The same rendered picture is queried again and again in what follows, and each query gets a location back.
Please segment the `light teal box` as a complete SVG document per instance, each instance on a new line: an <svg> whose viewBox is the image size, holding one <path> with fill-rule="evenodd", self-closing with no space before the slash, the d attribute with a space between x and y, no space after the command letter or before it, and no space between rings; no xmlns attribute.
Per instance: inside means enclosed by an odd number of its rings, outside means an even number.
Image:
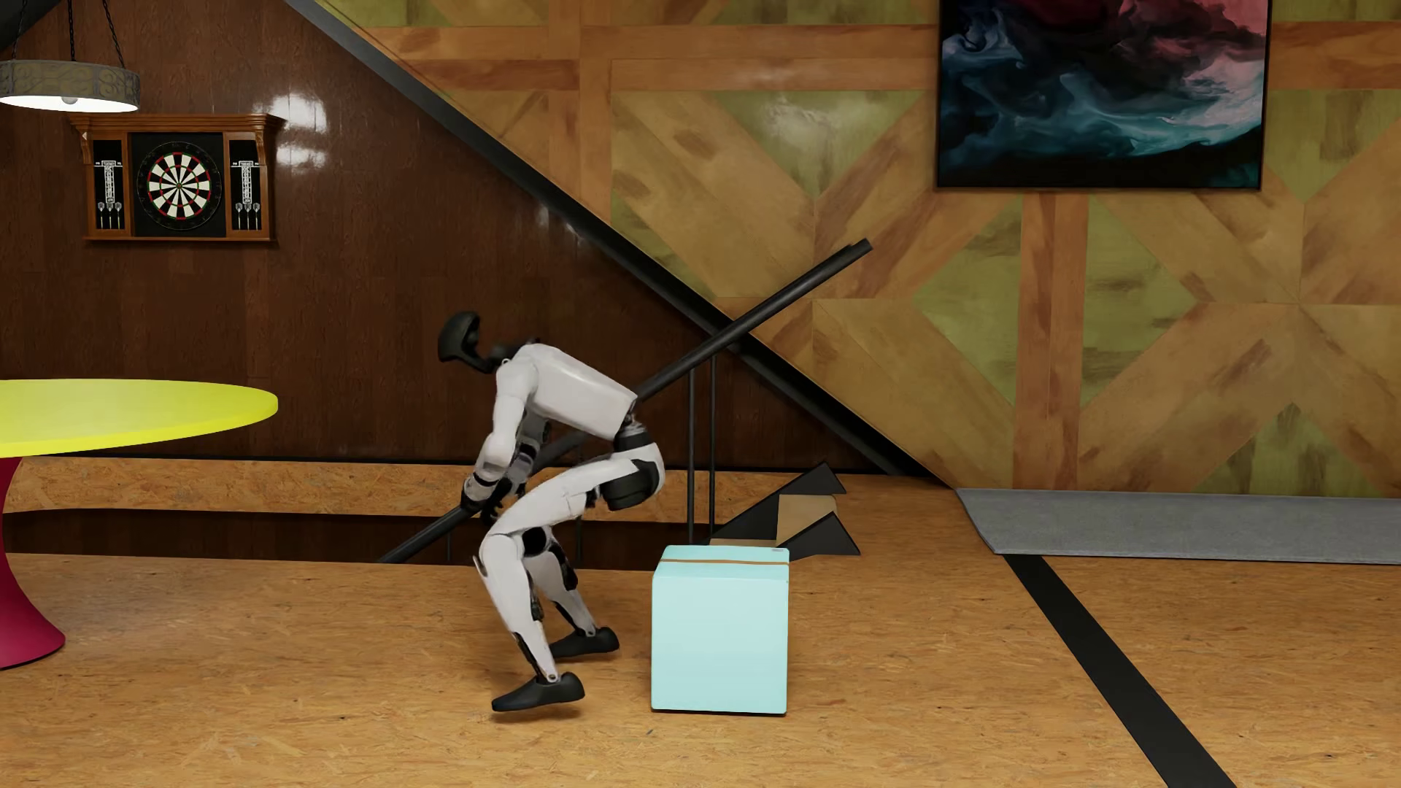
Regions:
<svg viewBox="0 0 1401 788"><path fill-rule="evenodd" d="M667 545L651 580L651 709L785 715L789 599L780 545Z"/></svg>

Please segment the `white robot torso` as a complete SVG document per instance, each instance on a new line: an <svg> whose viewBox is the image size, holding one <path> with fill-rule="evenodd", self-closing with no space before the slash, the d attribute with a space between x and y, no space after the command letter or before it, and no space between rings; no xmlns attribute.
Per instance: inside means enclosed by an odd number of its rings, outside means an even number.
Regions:
<svg viewBox="0 0 1401 788"><path fill-rule="evenodd" d="M528 344L510 360L530 360L537 367L538 383L524 414L586 435L612 437L636 402L635 391L555 346Z"/></svg>

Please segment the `round dartboard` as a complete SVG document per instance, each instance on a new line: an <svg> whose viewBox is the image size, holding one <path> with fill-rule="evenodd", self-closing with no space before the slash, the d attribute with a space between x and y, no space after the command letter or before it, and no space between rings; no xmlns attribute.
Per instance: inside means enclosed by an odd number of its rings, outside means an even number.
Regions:
<svg viewBox="0 0 1401 788"><path fill-rule="evenodd" d="M147 146L134 168L134 234L219 238L226 234L220 137Z"/></svg>

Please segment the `wooden dartboard cabinet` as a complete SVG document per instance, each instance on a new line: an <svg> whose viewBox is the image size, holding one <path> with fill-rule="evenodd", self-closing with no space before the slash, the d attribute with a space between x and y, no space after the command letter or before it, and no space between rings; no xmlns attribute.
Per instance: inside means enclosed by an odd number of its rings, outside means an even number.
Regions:
<svg viewBox="0 0 1401 788"><path fill-rule="evenodd" d="M270 114L78 114L90 243L270 243Z"/></svg>

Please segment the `yellow round table magenta pedestal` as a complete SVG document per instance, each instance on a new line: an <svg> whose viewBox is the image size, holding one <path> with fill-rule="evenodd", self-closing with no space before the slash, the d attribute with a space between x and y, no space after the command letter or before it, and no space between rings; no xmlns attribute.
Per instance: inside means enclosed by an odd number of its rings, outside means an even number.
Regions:
<svg viewBox="0 0 1401 788"><path fill-rule="evenodd" d="M50 656L66 638L17 582L3 509L22 460L175 440L268 421L269 391L137 379L0 380L0 672Z"/></svg>

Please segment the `white left robot leg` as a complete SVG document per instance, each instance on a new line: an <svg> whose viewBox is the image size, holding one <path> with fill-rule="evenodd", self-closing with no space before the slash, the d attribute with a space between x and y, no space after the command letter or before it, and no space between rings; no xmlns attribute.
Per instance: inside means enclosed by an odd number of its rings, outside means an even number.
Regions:
<svg viewBox="0 0 1401 788"><path fill-rule="evenodd" d="M656 440L643 433L621 437L609 456L552 475L490 527L475 565L534 669L525 684L493 700L496 712L581 700L581 681L559 672L556 659L618 651L615 632L597 625L587 609L579 578L552 529L581 516L598 499L611 510L640 505L658 494L663 481Z"/></svg>

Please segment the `white right robot leg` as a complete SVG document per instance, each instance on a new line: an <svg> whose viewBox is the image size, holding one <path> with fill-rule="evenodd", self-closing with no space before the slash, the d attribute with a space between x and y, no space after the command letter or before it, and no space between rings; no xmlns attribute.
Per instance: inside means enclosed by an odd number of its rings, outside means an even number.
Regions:
<svg viewBox="0 0 1401 788"><path fill-rule="evenodd" d="M563 618L573 627L569 637L551 644L552 656L559 660L621 649L621 641L615 632L594 621L579 593L579 578L552 530L530 529L521 536L524 565L531 580L545 592Z"/></svg>

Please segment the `grey floor rug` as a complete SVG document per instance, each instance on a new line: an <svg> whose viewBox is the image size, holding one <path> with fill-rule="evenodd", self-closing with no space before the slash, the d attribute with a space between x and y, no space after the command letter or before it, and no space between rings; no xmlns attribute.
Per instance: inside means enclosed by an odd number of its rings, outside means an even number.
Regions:
<svg viewBox="0 0 1401 788"><path fill-rule="evenodd" d="M1401 499L960 488L998 554L1401 565Z"/></svg>

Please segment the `black robot head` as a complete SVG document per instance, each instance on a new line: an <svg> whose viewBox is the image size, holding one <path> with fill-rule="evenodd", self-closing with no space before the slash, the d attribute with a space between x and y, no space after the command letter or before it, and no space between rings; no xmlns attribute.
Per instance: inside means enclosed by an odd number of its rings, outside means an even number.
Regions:
<svg viewBox="0 0 1401 788"><path fill-rule="evenodd" d="M479 330L478 313L465 310L448 317L437 335L437 359L441 363L461 362L479 373L493 374L524 346L523 342L496 344L482 356L478 353Z"/></svg>

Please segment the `black stair handrail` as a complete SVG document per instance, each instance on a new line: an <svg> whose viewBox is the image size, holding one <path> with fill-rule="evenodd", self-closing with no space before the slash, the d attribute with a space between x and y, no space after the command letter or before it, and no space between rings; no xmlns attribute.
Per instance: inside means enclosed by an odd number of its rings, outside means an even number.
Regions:
<svg viewBox="0 0 1401 788"><path fill-rule="evenodd" d="M656 374L640 383L640 386L636 386L636 402L649 400L658 391L672 386L672 383L679 380L684 374L691 374L693 367L699 367L702 363L716 356L720 351L724 351L743 339L758 325L764 324L776 314L783 313L783 310L794 300L808 294L818 285L834 278L838 272L853 264L855 259L871 252L871 243L869 243L867 238L862 238L857 243L850 243L842 247L827 259L822 259L822 262L815 264L815 266L804 272L801 278L797 278L785 287L780 287L780 290L775 294L771 294L771 297L750 308L748 313L744 313L724 328L713 332L713 335L710 335L706 341L672 362L672 365L663 367ZM461 506L453 508L429 524L427 529L420 530L413 537L405 540L399 545L395 545L394 550L380 557L377 564L405 564L405 561L426 550L427 545L432 545L434 541L448 533L453 533L457 526L476 515L476 510L464 510Z"/></svg>

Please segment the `dark abstract wall painting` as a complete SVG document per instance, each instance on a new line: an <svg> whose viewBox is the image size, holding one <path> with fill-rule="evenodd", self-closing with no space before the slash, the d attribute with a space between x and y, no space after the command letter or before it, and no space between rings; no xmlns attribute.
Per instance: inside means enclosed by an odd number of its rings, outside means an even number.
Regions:
<svg viewBox="0 0 1401 788"><path fill-rule="evenodd" d="M1258 191L1272 0L940 0L934 182Z"/></svg>

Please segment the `black and wood stair steps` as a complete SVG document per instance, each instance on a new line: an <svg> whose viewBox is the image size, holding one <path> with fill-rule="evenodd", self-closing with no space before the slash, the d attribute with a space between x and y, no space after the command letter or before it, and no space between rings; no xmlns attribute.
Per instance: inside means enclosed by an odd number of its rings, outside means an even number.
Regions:
<svg viewBox="0 0 1401 788"><path fill-rule="evenodd" d="M794 564L810 557L857 557L862 551L836 512L836 496L843 494L822 461L717 526L708 544L776 545Z"/></svg>

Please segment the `grey pendant lamp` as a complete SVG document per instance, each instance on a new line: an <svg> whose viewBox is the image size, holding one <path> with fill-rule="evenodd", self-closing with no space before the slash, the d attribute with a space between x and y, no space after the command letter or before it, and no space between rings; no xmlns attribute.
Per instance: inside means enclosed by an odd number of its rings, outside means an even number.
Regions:
<svg viewBox="0 0 1401 788"><path fill-rule="evenodd" d="M126 67L109 0L99 1L116 64L77 60L73 0L64 0L69 57L64 62L20 57L21 35L55 7L57 0L0 0L0 104L78 114L127 114L139 109L140 77Z"/></svg>

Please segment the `white robot leg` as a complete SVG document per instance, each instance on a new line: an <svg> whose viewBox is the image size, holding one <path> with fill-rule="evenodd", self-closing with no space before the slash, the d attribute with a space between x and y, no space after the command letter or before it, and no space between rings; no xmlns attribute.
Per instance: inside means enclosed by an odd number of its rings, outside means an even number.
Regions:
<svg viewBox="0 0 1401 788"><path fill-rule="evenodd" d="M581 700L581 681L559 672L556 659L618 651L615 632L597 625L587 609L579 578L552 529L581 516L598 499L611 510L640 505L658 494L663 481L656 440L643 433L621 437L609 456L552 475L490 527L475 565L534 669L525 684L493 700L496 712Z"/></svg>
<svg viewBox="0 0 1401 788"><path fill-rule="evenodd" d="M524 565L531 580L545 592L563 618L573 627L569 637L551 644L552 656L559 660L621 649L621 641L615 632L594 621L579 593L579 578L552 530L530 529L521 536Z"/></svg>

